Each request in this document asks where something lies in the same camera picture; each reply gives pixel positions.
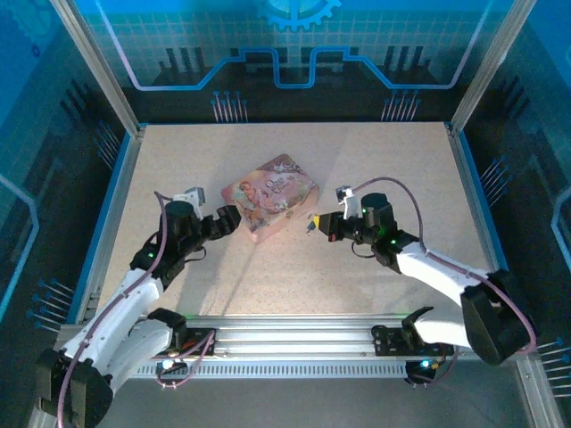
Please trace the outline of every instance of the gear logo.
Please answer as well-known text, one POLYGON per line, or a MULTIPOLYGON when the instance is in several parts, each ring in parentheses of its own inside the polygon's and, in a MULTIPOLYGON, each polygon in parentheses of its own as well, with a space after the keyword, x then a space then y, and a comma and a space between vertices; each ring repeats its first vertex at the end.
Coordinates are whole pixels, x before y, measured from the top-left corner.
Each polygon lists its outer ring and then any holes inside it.
POLYGON ((0 0, 2 8, 12 13, 20 30, 32 42, 47 36, 52 28, 53 11, 49 0, 0 0))
POLYGON ((332 16, 332 9, 340 0, 257 0, 258 17, 269 25, 277 24, 280 30, 310 29, 311 24, 321 25, 321 19, 332 16))

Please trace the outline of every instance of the metal frame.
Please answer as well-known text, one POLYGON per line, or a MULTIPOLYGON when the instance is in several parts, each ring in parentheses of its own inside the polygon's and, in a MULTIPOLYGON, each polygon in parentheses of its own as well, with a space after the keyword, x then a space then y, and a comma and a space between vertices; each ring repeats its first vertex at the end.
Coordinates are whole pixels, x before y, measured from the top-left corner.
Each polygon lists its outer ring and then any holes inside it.
MULTIPOLYGON (((109 99, 112 108, 118 114, 121 123, 132 136, 139 136, 139 124, 130 108, 125 95, 113 76, 103 54, 90 35, 86 23, 71 0, 51 0, 52 5, 62 18, 62 22, 69 31, 79 51, 83 55, 88 67, 92 70, 99 85, 109 99)), ((485 212, 481 199, 475 186, 475 178, 471 174, 467 154, 460 141, 461 130, 466 126, 469 117, 480 101, 485 89, 488 87, 496 70, 505 59, 509 48, 514 42, 519 30, 533 9, 535 0, 515 0, 506 19, 496 34, 490 49, 486 53, 468 91, 461 100, 451 121, 450 137, 452 150, 457 159, 458 168, 464 183, 468 201, 475 217, 476 226, 484 246, 486 258, 493 267, 505 264, 502 254, 495 250, 494 237, 486 224, 485 212)), ((89 274, 87 292, 82 301, 81 313, 86 306, 88 297, 100 282, 109 262, 109 249, 112 247, 114 233, 120 221, 120 212, 127 197, 128 184, 132 177, 133 166, 137 158, 137 144, 133 145, 133 152, 121 167, 121 179, 116 194, 113 195, 110 214, 105 221, 100 243, 97 247, 94 263, 89 274)), ((276 363, 291 364, 292 361, 312 361, 321 365, 326 362, 366 361, 373 363, 394 363, 383 361, 371 355, 372 343, 365 341, 370 327, 376 324, 399 325, 400 317, 197 317, 192 320, 192 326, 212 326, 219 328, 220 346, 217 348, 216 358, 220 364, 232 361, 246 364, 260 364, 261 361, 274 361, 276 363), (319 343, 319 352, 312 346, 319 343)), ((60 333, 59 340, 64 341, 66 334, 73 334, 78 327, 65 326, 60 333)), ((465 353, 462 359, 475 359, 473 353, 465 353)), ((540 361, 523 358, 516 361, 520 373, 525 395, 537 427, 564 426, 559 414, 557 404, 553 398, 549 383, 540 361)), ((136 377, 145 377, 146 373, 137 373, 136 377)), ((42 412, 34 410, 29 427, 54 426, 55 420, 42 412)))
POLYGON ((137 163, 137 156, 144 135, 145 131, 142 129, 139 131, 137 137, 132 136, 129 138, 126 142, 127 147, 121 148, 121 151, 125 150, 125 153, 124 156, 118 158, 117 164, 115 165, 118 171, 113 172, 113 175, 115 172, 118 173, 117 182, 114 187, 112 183, 110 183, 108 192, 112 192, 112 196, 109 208, 106 213, 103 213, 102 210, 100 214, 104 214, 101 234, 94 236, 96 242, 92 242, 91 244, 95 246, 93 260, 91 260, 90 266, 87 266, 86 263, 81 272, 78 288, 83 288, 83 291, 81 293, 76 292, 73 296, 70 314, 67 320, 68 323, 81 324, 85 320, 87 304, 92 296, 97 295, 103 288, 103 281, 109 266, 109 260, 111 259, 113 245, 115 244, 115 236, 119 230, 121 214, 125 207, 128 189, 135 171, 135 164, 137 163))
POLYGON ((137 136, 140 129, 137 117, 77 6, 73 0, 50 0, 50 2, 97 83, 102 88, 111 107, 115 110, 121 124, 130 135, 137 136))
POLYGON ((536 0, 514 0, 509 8, 506 18, 493 38, 490 48, 452 117, 451 124, 454 132, 462 131, 468 123, 493 76, 506 59, 511 45, 527 21, 527 16, 534 8, 535 2, 536 0))
MULTIPOLYGON (((449 136, 486 258, 496 269, 507 268, 497 234, 495 231, 491 232, 494 229, 492 215, 478 180, 474 161, 471 159, 465 141, 462 141, 463 132, 453 133, 449 129, 449 136)), ((516 364, 534 426, 536 428, 564 428, 565 424, 551 392, 541 360, 538 357, 525 357, 518 359, 516 364)))

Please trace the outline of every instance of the enclosure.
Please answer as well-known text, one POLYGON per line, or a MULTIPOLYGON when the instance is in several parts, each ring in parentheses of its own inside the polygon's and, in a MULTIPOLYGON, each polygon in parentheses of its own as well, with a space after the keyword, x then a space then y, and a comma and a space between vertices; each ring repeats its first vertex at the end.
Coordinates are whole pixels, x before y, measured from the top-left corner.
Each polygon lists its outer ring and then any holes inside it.
MULTIPOLYGON (((141 365, 100 426, 568 426, 569 16, 567 0, 1 3, 0 426, 55 426, 35 361, 119 287, 159 225, 153 191, 200 186, 211 214, 280 153, 317 206, 263 243, 205 245, 151 309, 216 328, 214 355, 179 391, 141 365), (431 249, 517 276, 544 347, 500 367, 462 350, 426 391, 402 380, 411 358, 376 356, 374 325, 454 309, 307 233, 336 188, 377 176, 414 193, 431 249)), ((369 189, 418 233, 402 189, 369 189)))

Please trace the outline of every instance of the small object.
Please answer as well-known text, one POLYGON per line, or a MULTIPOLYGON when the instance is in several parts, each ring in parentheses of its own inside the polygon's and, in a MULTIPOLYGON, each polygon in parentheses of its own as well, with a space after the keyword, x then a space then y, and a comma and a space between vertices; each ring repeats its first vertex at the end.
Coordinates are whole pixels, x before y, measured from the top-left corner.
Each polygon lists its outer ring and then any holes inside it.
POLYGON ((561 358, 555 358, 555 359, 550 359, 549 361, 543 361, 543 364, 545 365, 545 364, 551 364, 551 363, 558 363, 559 361, 562 361, 565 364, 569 364, 569 361, 571 361, 571 358, 569 358, 569 356, 567 354, 565 354, 561 358))
POLYGON ((394 100, 394 108, 393 108, 393 113, 391 114, 391 121, 394 121, 394 114, 396 113, 399 104, 401 104, 401 100, 399 99, 394 100))
POLYGON ((56 288, 52 287, 51 285, 48 285, 44 282, 44 280, 40 279, 39 282, 37 283, 37 285, 39 285, 39 288, 47 288, 48 290, 51 290, 52 292, 55 292, 57 294, 59 294, 60 296, 71 300, 71 296, 65 292, 60 292, 59 290, 57 290, 56 288))
POLYGON ((42 321, 47 321, 48 323, 62 325, 61 323, 58 323, 57 321, 53 321, 53 319, 42 317, 41 315, 36 314, 32 309, 28 309, 28 311, 26 312, 26 317, 28 317, 28 318, 35 317, 37 319, 41 319, 42 321))
POLYGON ((412 100, 410 100, 410 107, 409 107, 409 110, 408 110, 405 114, 402 115, 402 116, 403 116, 403 118, 402 118, 403 120, 408 120, 408 119, 409 119, 410 112, 412 111, 412 106, 415 104, 415 101, 416 101, 416 99, 417 99, 418 93, 419 93, 419 91, 418 91, 417 89, 414 90, 414 91, 412 91, 412 100))
POLYGON ((230 102, 230 91, 224 91, 224 95, 226 96, 226 105, 228 106, 228 116, 230 117, 230 121, 233 122, 234 118, 232 117, 232 103, 230 102))
POLYGON ((344 205, 343 220, 359 216, 359 201, 349 185, 337 187, 335 194, 337 195, 337 203, 344 205))
POLYGON ((309 226, 307 226, 307 235, 315 230, 317 226, 315 225, 315 221, 312 221, 309 226))
POLYGON ((228 109, 226 108, 226 100, 220 100, 220 104, 222 104, 222 110, 224 111, 224 119, 226 123, 228 123, 228 109))
POLYGON ((35 303, 44 303, 44 304, 47 305, 47 306, 50 306, 50 307, 52 307, 52 308, 56 308, 56 309, 60 310, 61 312, 65 312, 65 309, 63 309, 62 307, 57 306, 56 304, 52 303, 51 301, 47 301, 47 300, 45 300, 45 299, 42 299, 42 298, 39 297, 39 295, 37 295, 37 294, 34 294, 34 295, 32 296, 32 301, 35 302, 35 303))
POLYGON ((551 350, 550 352, 543 352, 542 357, 546 355, 557 354, 559 352, 565 352, 566 350, 571 350, 571 347, 561 348, 560 350, 551 350))
POLYGON ((568 370, 570 369, 571 366, 563 366, 563 367, 556 367, 556 368, 550 368, 549 370, 545 370, 545 373, 548 372, 557 372, 558 370, 568 370))
POLYGON ((61 303, 62 305, 65 305, 65 306, 68 306, 68 307, 70 306, 70 303, 69 303, 68 301, 65 301, 65 300, 62 300, 62 299, 56 297, 52 292, 47 292, 47 293, 46 293, 46 298, 47 298, 48 300, 55 300, 55 301, 57 301, 58 303, 61 303))
POLYGON ((237 100, 231 100, 232 106, 234 107, 234 122, 238 122, 238 109, 236 105, 238 104, 237 100))
POLYGON ((243 117, 243 114, 242 114, 242 102, 240 101, 240 91, 235 91, 235 92, 234 92, 234 95, 236 96, 236 101, 237 101, 237 104, 238 104, 238 109, 239 109, 239 111, 240 111, 240 120, 241 120, 241 121, 244 121, 244 117, 243 117))
POLYGON ((409 109, 410 100, 404 100, 405 107, 402 110, 401 116, 399 117, 400 121, 404 121, 404 115, 406 114, 407 110, 409 109))
POLYGON ((52 310, 49 310, 48 308, 46 308, 45 306, 42 306, 39 309, 39 313, 42 315, 47 315, 47 316, 52 316, 52 317, 56 317, 56 318, 60 318, 62 321, 65 321, 65 317, 63 315, 60 314, 56 314, 55 312, 53 312, 52 310))
POLYGON ((538 346, 537 349, 541 350, 543 348, 547 348, 548 346, 553 346, 553 345, 563 346, 563 339, 558 337, 554 342, 545 343, 544 345, 538 346))
POLYGON ((55 328, 52 328, 52 327, 50 327, 50 326, 48 326, 48 325, 42 324, 40 321, 36 321, 36 323, 34 324, 34 327, 36 327, 36 328, 41 328, 42 330, 47 330, 48 332, 54 332, 54 333, 59 333, 59 332, 60 332, 59 330, 57 330, 57 329, 55 329, 55 328))
POLYGON ((408 94, 408 93, 409 93, 409 91, 407 91, 407 90, 402 91, 401 103, 400 103, 400 105, 399 105, 399 110, 398 110, 397 113, 396 113, 396 119, 397 119, 397 120, 400 120, 400 119, 399 119, 399 116, 401 115, 401 109, 402 109, 402 106, 404 105, 404 103, 405 103, 405 101, 406 101, 406 97, 407 97, 407 94, 408 94))
POLYGON ((409 116, 409 121, 414 120, 414 117, 415 117, 416 114, 417 114, 417 110, 418 110, 418 106, 419 106, 419 105, 420 105, 420 100, 417 99, 417 100, 414 102, 414 108, 412 109, 412 113, 411 113, 410 116, 409 116))
POLYGON ((212 105, 212 111, 214 112, 214 119, 216 120, 217 123, 219 123, 220 119, 218 117, 218 112, 216 110, 216 100, 211 100, 211 105, 212 105))
POLYGON ((244 117, 246 122, 248 121, 248 108, 246 107, 246 104, 248 104, 248 102, 246 100, 242 100, 242 106, 244 107, 244 117))
POLYGON ((385 121, 385 113, 386 113, 386 108, 389 105, 389 102, 391 102, 390 98, 385 98, 385 107, 383 107, 383 112, 381 113, 381 122, 385 121))
POLYGON ((227 186, 222 197, 237 207, 250 238, 261 243, 289 220, 315 210, 319 188, 290 156, 280 154, 227 186))
POLYGON ((571 379, 571 372, 567 374, 567 376, 555 376, 555 377, 548 377, 548 381, 560 381, 561 379, 571 379))
POLYGON ((71 294, 74 294, 74 293, 75 293, 71 288, 66 287, 66 286, 63 285, 62 283, 58 283, 57 279, 55 279, 55 278, 50 279, 50 284, 53 285, 53 286, 56 286, 56 285, 57 285, 57 286, 59 286, 60 288, 63 288, 63 290, 65 290, 66 292, 70 292, 71 294))

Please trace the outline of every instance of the blue circuit graphic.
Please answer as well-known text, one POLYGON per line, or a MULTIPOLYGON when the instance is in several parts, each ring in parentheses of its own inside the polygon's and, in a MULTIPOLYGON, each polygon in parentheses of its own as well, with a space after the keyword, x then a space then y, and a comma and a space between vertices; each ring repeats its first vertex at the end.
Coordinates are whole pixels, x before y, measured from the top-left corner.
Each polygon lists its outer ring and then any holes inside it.
POLYGON ((333 15, 332 9, 340 6, 339 0, 257 0, 258 17, 265 18, 269 25, 277 24, 280 30, 292 31, 311 24, 321 25, 323 18, 333 15))

